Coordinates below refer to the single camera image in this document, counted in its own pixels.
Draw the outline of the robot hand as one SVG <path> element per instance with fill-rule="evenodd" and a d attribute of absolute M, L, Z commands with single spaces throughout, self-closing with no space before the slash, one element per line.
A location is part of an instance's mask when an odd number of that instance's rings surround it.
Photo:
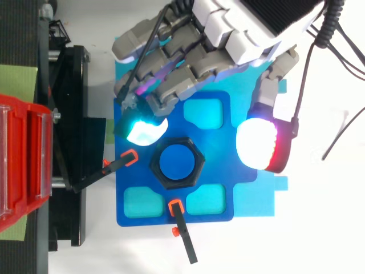
<path fill-rule="evenodd" d="M 179 102 L 268 63 L 237 127 L 236 150 L 250 168 L 282 172 L 298 118 L 274 117 L 279 84 L 299 61 L 298 38 L 325 8 L 325 1 L 171 1 L 112 45 L 117 62 L 135 62 L 114 87 L 122 115 L 116 134 L 139 146 L 153 144 Z"/>

